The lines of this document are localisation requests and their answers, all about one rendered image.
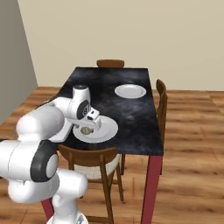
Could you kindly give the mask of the brown wooden chair, white seat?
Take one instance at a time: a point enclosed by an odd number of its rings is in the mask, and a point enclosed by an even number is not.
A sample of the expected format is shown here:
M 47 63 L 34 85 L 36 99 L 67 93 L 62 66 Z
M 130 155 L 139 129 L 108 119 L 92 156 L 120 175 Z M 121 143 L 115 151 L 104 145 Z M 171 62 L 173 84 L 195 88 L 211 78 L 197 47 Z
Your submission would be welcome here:
M 102 183 L 107 217 L 88 216 L 90 222 L 114 224 L 111 186 L 118 185 L 120 201 L 124 201 L 120 157 L 116 147 L 103 150 L 77 150 L 59 145 L 59 152 L 68 161 L 68 169 L 80 172 L 90 183 Z

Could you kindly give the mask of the white round plate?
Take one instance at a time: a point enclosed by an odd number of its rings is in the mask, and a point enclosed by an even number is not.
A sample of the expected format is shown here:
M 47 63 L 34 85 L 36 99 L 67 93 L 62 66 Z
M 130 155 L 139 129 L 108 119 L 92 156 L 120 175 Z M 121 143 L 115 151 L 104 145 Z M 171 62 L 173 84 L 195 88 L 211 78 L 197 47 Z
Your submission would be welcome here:
M 81 128 L 81 126 L 79 128 L 73 127 L 73 135 L 82 142 L 91 144 L 106 142 L 113 138 L 118 131 L 117 123 L 104 115 L 101 115 L 101 127 L 98 130 L 94 129 L 93 133 L 83 135 Z
M 138 99 L 146 95 L 144 87 L 135 84 L 123 84 L 115 88 L 115 93 L 126 99 Z

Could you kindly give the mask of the black-topped table with red legs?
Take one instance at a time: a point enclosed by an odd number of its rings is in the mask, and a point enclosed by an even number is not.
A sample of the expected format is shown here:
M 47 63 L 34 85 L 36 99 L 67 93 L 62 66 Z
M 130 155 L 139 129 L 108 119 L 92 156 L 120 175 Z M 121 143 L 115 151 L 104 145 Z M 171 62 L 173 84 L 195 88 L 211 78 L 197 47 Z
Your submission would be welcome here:
M 83 143 L 70 134 L 64 145 L 81 150 L 116 147 L 120 154 L 148 156 L 141 224 L 151 224 L 164 150 L 148 70 L 77 67 L 58 95 L 72 97 L 73 86 L 77 84 L 89 87 L 91 106 L 101 115 L 114 119 L 118 132 L 104 143 Z M 115 89 L 123 84 L 139 85 L 145 88 L 146 94 L 139 99 L 122 98 L 116 95 Z

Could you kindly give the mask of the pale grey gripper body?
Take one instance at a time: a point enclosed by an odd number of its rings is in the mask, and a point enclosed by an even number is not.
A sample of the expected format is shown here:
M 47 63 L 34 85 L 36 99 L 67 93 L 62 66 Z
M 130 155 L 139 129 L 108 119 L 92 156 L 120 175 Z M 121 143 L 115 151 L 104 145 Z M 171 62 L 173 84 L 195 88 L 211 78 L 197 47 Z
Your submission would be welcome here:
M 75 125 L 79 125 L 81 127 L 88 127 L 90 129 L 98 130 L 102 126 L 101 117 L 98 116 L 94 120 L 88 120 L 86 117 L 83 119 L 77 120 L 77 119 L 68 119 L 70 123 L 73 123 Z

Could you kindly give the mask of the tan dumpling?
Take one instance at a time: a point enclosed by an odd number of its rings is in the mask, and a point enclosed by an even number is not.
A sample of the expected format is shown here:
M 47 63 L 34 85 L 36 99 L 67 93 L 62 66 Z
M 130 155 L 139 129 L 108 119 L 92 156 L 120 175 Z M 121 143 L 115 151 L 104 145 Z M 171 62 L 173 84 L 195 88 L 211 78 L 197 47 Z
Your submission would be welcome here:
M 93 129 L 90 129 L 90 128 L 88 128 L 88 127 L 82 127 L 82 128 L 80 129 L 80 132 L 81 132 L 83 135 L 89 135 L 89 134 L 93 133 L 94 130 L 93 130 Z

